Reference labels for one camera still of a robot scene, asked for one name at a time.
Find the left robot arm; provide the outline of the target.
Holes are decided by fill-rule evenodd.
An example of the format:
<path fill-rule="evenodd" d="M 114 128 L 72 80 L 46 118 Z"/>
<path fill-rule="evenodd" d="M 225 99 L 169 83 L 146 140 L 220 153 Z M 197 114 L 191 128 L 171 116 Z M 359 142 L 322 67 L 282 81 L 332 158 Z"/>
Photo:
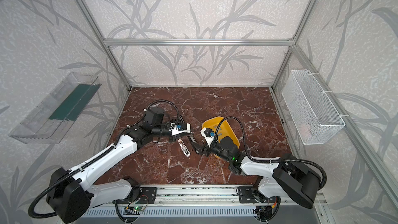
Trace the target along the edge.
<path fill-rule="evenodd" d="M 50 179 L 46 202 L 66 224 L 79 219 L 88 209 L 103 203 L 127 198 L 136 186 L 132 179 L 114 183 L 94 183 L 108 170 L 127 156 L 152 142 L 155 136 L 168 137 L 170 141 L 191 134 L 191 126 L 181 118 L 163 122 L 164 109 L 152 107 L 134 125 L 128 126 L 118 139 L 87 161 L 65 170 L 59 168 Z"/>

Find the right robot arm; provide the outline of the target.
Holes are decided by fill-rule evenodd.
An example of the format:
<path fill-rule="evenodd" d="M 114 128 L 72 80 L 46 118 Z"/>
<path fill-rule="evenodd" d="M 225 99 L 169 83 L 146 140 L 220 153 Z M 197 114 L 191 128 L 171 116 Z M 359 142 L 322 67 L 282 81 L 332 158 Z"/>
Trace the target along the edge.
<path fill-rule="evenodd" d="M 325 170 L 318 164 L 298 159 L 291 154 L 281 158 L 249 158 L 238 150 L 230 137 L 211 145 L 191 143 L 199 155 L 214 154 L 228 162 L 228 169 L 236 175 L 258 176 L 251 191 L 258 202 L 273 197 L 289 197 L 305 208 L 314 206 L 317 192 L 327 182 Z"/>

